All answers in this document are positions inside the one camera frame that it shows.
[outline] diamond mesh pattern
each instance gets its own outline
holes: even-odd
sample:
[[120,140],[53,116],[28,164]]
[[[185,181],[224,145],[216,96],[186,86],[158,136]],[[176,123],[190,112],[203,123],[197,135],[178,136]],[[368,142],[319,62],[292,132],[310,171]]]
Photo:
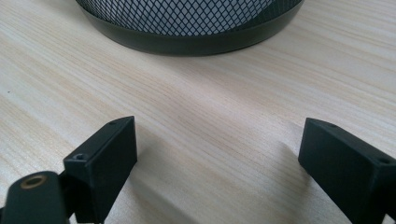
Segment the diamond mesh pattern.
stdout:
[[213,35],[269,21],[301,0],[77,0],[93,16],[158,35]]

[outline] black object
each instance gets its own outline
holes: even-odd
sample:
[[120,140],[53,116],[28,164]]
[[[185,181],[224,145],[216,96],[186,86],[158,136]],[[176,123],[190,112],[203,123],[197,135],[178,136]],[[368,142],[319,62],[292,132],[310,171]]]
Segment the black object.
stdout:
[[101,33],[146,52],[209,55],[275,35],[304,0],[77,0]]
[[307,119],[299,162],[352,223],[396,218],[396,160],[347,131]]
[[134,117],[109,122],[64,158],[57,175],[39,172],[8,190],[1,224],[104,223],[137,162]]

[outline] tabletop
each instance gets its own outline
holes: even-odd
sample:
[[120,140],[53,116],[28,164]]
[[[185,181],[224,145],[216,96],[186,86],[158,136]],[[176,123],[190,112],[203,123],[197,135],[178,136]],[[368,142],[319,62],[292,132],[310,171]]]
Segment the tabletop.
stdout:
[[73,0],[0,1],[0,204],[134,116],[138,162],[106,223],[349,223],[297,161],[304,121],[396,157],[395,12],[305,0],[260,44],[171,57],[106,38]]

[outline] mesh bowl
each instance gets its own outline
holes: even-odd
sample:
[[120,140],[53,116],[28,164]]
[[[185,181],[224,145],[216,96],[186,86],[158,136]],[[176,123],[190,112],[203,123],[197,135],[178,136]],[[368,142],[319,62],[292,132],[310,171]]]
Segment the mesh bowl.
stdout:
[[77,0],[104,35],[132,49],[208,55],[279,32],[303,0]]

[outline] wood grain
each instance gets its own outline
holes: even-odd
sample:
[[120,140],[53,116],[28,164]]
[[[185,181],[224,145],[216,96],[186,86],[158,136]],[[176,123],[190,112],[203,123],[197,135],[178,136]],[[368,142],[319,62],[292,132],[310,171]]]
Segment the wood grain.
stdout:
[[134,115],[138,163],[108,223],[348,223],[297,162],[304,120],[396,157],[395,11],[305,0],[267,41],[180,58],[114,43],[72,0],[0,1],[0,204]]

